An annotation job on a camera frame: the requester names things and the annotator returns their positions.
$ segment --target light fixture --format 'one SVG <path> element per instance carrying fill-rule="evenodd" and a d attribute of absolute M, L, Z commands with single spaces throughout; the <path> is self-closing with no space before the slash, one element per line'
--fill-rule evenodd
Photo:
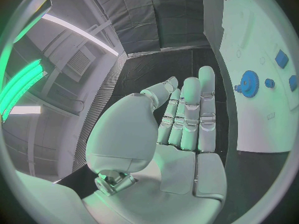
<path fill-rule="evenodd" d="M 26 66 L 8 82 L 0 94 L 0 114 L 3 123 L 24 93 L 46 74 L 39 59 Z"/>
<path fill-rule="evenodd" d="M 46 19 L 46 20 L 49 20 L 49 21 L 52 21 L 52 22 L 55 22 L 59 25 L 62 25 L 74 32 L 77 32 L 78 34 L 86 37 L 87 39 L 93 41 L 94 43 L 96 43 L 97 45 L 103 47 L 104 49 L 106 49 L 107 51 L 111 52 L 112 54 L 118 56 L 118 52 L 113 50 L 110 46 L 107 46 L 104 42 L 100 41 L 99 39 L 95 38 L 94 36 L 90 35 L 89 33 L 81 30 L 80 28 L 64 21 L 64 20 L 61 20 L 55 16 L 51 16 L 49 14 L 45 14 L 42 18 Z"/>
<path fill-rule="evenodd" d="M 14 106 L 9 114 L 41 113 L 41 106 Z"/>

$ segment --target ribbed metal edge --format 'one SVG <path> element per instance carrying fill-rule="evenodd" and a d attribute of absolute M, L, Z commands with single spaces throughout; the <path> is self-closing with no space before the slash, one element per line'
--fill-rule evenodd
<path fill-rule="evenodd" d="M 85 150 L 87 138 L 90 135 L 92 128 L 96 124 L 97 119 L 100 116 L 103 108 L 110 99 L 116 82 L 127 59 L 128 56 L 125 52 L 123 52 L 118 57 L 113 67 L 110 69 L 109 73 L 105 77 L 100 89 L 98 90 L 89 108 L 77 142 L 75 155 L 73 159 L 73 172 L 75 172 L 76 170 L 78 170 L 86 164 Z"/>

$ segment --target vent grille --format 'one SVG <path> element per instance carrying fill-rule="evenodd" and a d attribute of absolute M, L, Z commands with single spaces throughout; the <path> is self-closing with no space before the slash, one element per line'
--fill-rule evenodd
<path fill-rule="evenodd" d="M 98 118 L 102 114 L 102 110 L 105 107 L 106 103 L 110 99 L 116 82 L 120 76 L 120 73 L 124 67 L 124 64 L 128 56 L 123 52 L 114 63 L 113 67 L 105 77 L 100 89 L 98 90 L 90 108 L 86 115 L 84 124 L 82 126 L 78 143 L 76 146 L 76 151 L 73 159 L 73 172 L 83 167 L 86 164 L 85 159 L 85 150 L 86 150 L 86 141 L 96 124 Z"/>
<path fill-rule="evenodd" d="M 78 50 L 72 58 L 67 62 L 67 65 L 71 67 L 79 75 L 83 75 L 87 66 L 91 63 L 91 60 L 81 51 Z"/>

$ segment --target robotic hand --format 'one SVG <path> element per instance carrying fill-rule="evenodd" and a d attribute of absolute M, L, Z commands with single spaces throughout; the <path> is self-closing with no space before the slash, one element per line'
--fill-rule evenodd
<path fill-rule="evenodd" d="M 167 81 L 128 95 L 112 105 L 97 121 L 86 147 L 88 167 L 99 177 L 97 187 L 113 195 L 136 182 L 130 173 L 147 167 L 153 158 L 158 124 L 153 111 L 176 90 L 178 81 Z"/>

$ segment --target air vent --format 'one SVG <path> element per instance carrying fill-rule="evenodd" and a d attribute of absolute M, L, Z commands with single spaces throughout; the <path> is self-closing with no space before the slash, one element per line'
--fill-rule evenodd
<path fill-rule="evenodd" d="M 87 56 L 85 56 L 81 50 L 78 50 L 67 62 L 67 65 L 82 76 L 90 63 L 91 61 L 87 58 Z"/>

